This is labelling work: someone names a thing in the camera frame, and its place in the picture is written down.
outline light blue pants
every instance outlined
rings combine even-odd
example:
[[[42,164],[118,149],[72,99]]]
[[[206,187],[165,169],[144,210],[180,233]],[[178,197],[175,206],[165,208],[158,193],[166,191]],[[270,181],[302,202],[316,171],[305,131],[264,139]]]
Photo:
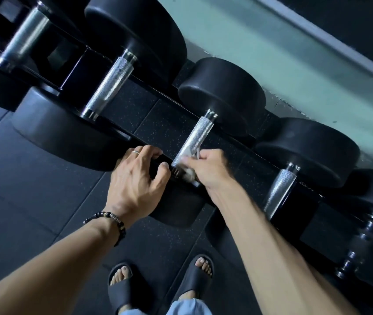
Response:
[[[140,310],[126,310],[121,315],[146,315]],[[212,315],[210,309],[200,299],[175,301],[166,315]]]

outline slipper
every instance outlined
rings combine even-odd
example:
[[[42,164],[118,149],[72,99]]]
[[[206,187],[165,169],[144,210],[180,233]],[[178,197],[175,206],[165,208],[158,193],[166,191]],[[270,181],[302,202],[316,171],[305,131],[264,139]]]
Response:
[[[195,262],[198,260],[198,258],[204,258],[208,261],[211,268],[211,273],[213,274],[212,277],[210,277],[205,271],[203,271],[201,268],[195,266]],[[182,280],[181,285],[178,288],[178,291],[175,294],[175,297],[173,298],[173,302],[177,301],[179,297],[188,291],[194,291],[197,294],[197,298],[201,299],[204,295],[205,291],[210,286],[211,280],[214,277],[214,263],[213,260],[210,259],[205,254],[198,254],[192,261],[190,262],[185,275],[184,279]]]
[[[110,285],[110,281],[112,280],[112,277],[115,275],[116,271],[122,268],[123,266],[126,266],[128,268],[131,276],[127,279],[119,281],[118,283],[115,283],[114,285]],[[109,300],[110,304],[112,305],[113,314],[117,314],[118,310],[124,305],[131,304],[131,281],[133,275],[134,274],[131,270],[131,267],[127,262],[122,262],[114,266],[114,268],[110,271],[107,285]]]

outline black beaded bracelet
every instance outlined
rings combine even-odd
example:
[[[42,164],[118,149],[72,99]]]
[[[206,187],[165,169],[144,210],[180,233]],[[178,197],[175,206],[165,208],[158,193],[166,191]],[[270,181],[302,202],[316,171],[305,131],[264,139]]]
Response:
[[[116,241],[114,247],[117,246],[118,243],[123,238],[125,238],[125,235],[126,235],[126,230],[125,230],[124,222],[122,222],[121,219],[119,217],[117,217],[115,214],[113,214],[112,212],[103,212],[103,211],[101,211],[101,212],[96,212],[91,217],[88,217],[86,220],[83,221],[83,224],[86,224],[86,223],[92,221],[93,219],[97,219],[99,217],[110,217],[111,219],[113,219],[116,222],[116,224],[118,224],[119,238],[118,238],[118,241]]]

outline light green wall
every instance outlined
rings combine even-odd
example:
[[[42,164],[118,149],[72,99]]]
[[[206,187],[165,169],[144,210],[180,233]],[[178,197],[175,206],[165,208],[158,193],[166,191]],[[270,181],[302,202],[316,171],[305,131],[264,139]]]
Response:
[[[184,37],[373,156],[373,76],[255,0],[159,0]]]

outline person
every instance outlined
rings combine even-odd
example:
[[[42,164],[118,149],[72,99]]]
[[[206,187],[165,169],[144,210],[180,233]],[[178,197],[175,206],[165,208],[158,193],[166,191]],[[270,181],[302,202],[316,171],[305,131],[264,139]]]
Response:
[[[162,163],[156,177],[150,178],[150,161],[161,154],[162,150],[153,146],[127,150],[111,175],[104,212],[112,216],[93,216],[74,233],[1,280],[0,315],[71,313],[84,283],[125,235],[124,228],[156,208],[171,175],[168,164]],[[201,150],[199,159],[184,158],[183,162],[195,170],[221,211],[264,315],[357,313],[271,226],[230,174],[221,150]],[[133,276],[124,261],[109,276],[110,302],[119,315],[142,314],[130,303]],[[205,254],[195,257],[168,314],[210,315],[199,298],[214,276],[217,272],[211,258]]]

